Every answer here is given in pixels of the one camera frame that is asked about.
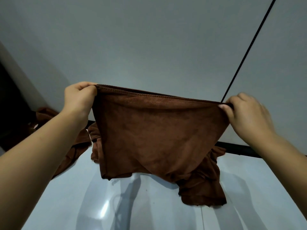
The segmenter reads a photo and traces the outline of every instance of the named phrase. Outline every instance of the white cabinet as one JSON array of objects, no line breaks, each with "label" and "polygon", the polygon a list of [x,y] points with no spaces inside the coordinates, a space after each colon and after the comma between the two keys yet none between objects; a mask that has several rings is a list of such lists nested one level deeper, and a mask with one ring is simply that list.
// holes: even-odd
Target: white cabinet
[{"label": "white cabinet", "polygon": [[0,0],[0,56],[32,108],[83,80],[220,101],[270,3]]},{"label": "white cabinet", "polygon": [[[270,111],[276,131],[307,154],[307,0],[276,0],[228,95],[243,91]],[[231,127],[220,141],[244,142]]]}]

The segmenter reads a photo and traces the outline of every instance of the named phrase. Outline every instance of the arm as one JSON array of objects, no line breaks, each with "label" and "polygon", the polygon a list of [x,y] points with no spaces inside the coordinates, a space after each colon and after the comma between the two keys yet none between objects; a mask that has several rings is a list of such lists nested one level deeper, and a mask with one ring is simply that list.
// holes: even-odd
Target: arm
[{"label": "arm", "polygon": [[244,93],[230,97],[234,106],[220,105],[235,132],[268,164],[307,218],[307,157],[277,135],[268,110]]},{"label": "arm", "polygon": [[0,228],[21,229],[87,124],[97,93],[92,82],[65,89],[61,113],[0,157]]}]

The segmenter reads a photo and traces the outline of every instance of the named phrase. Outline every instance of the hand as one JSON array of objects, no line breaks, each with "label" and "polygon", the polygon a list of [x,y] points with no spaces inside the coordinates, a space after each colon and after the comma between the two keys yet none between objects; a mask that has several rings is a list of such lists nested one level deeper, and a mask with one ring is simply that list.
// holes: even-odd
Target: hand
[{"label": "hand", "polygon": [[237,135],[248,145],[256,146],[276,135],[269,111],[254,97],[241,92],[226,103],[232,103],[234,110],[225,104],[219,107],[227,114]]},{"label": "hand", "polygon": [[61,113],[75,118],[80,124],[80,130],[85,128],[94,98],[97,95],[97,83],[79,82],[65,89],[65,104]]}]

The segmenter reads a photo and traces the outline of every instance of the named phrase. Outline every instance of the crumpled brown cloth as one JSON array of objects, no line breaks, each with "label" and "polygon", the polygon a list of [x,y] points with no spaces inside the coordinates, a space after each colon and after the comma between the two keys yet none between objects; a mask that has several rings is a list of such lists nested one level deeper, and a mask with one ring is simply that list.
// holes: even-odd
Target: crumpled brown cloth
[{"label": "crumpled brown cloth", "polygon": [[96,123],[88,130],[101,177],[155,174],[179,185],[188,205],[223,205],[214,144],[229,122],[218,102],[96,85]]},{"label": "crumpled brown cloth", "polygon": [[[42,107],[39,108],[36,112],[36,119],[38,122],[38,128],[43,126],[45,123],[47,123],[49,120],[51,120],[54,116],[56,116],[58,112],[47,108]],[[56,175],[64,172],[66,169],[68,169],[78,158],[79,156],[84,153],[89,146],[91,146],[91,139],[86,129],[82,129],[75,139],[74,144],[72,145],[71,149],[67,152],[65,158],[63,159],[62,163],[56,170],[53,177]]]}]

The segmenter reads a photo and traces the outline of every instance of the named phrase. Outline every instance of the forearm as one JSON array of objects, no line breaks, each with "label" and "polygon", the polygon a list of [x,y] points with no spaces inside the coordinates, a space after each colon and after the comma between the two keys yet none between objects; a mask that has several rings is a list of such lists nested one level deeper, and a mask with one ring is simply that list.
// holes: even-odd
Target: forearm
[{"label": "forearm", "polygon": [[307,218],[307,157],[284,138],[272,138],[253,146]]},{"label": "forearm", "polygon": [[20,229],[80,131],[60,113],[0,157],[0,222]]}]

